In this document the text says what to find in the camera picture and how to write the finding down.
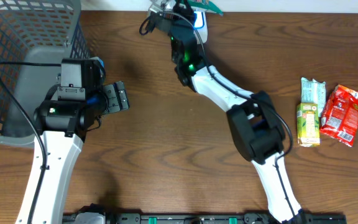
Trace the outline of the green white 3M package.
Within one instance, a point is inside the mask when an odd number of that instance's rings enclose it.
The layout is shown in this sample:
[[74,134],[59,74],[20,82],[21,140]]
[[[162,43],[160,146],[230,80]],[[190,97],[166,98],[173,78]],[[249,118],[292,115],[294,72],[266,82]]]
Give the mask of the green white 3M package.
[[151,12],[173,11],[176,4],[178,4],[179,7],[185,8],[186,2],[194,11],[212,12],[220,16],[224,14],[215,3],[209,0],[152,0],[147,14],[150,15]]

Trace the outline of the mint wet wipes pack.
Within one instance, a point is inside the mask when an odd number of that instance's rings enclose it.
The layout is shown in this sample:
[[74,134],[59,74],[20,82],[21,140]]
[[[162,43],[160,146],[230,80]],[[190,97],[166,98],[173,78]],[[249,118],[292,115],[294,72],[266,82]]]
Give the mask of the mint wet wipes pack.
[[326,104],[326,82],[301,78],[301,102],[317,104],[320,118]]

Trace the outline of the green tea drink carton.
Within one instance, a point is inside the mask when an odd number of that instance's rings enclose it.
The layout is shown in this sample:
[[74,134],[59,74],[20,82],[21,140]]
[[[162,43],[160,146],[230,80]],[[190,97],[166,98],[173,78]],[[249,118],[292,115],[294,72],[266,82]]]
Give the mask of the green tea drink carton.
[[320,145],[318,105],[300,103],[296,107],[297,140],[303,147]]

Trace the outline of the red snack bag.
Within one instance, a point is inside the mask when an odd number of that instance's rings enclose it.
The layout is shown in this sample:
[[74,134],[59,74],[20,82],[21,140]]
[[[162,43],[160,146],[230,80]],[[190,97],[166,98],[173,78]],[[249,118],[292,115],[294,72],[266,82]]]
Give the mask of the red snack bag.
[[321,115],[320,133],[352,147],[358,130],[358,91],[337,85]]

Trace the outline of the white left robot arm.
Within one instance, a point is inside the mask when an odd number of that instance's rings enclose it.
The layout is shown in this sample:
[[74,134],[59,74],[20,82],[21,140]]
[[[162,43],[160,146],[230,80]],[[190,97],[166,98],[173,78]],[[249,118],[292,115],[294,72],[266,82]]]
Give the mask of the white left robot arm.
[[129,108],[123,82],[105,84],[98,57],[64,58],[57,83],[34,111],[34,158],[17,223],[61,223],[86,135],[102,118]]

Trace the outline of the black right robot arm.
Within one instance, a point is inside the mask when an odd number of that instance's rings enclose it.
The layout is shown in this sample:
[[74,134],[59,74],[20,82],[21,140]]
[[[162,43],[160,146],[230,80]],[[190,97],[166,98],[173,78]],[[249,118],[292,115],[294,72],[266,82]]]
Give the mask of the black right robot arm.
[[226,113],[234,145],[255,167],[271,216],[280,223],[301,223],[303,211],[292,191],[284,160],[290,152],[284,148],[284,140],[293,145],[290,128],[266,92],[242,89],[211,64],[196,27],[203,19],[190,1],[152,1],[139,32],[145,35],[158,29],[169,35],[179,81]]

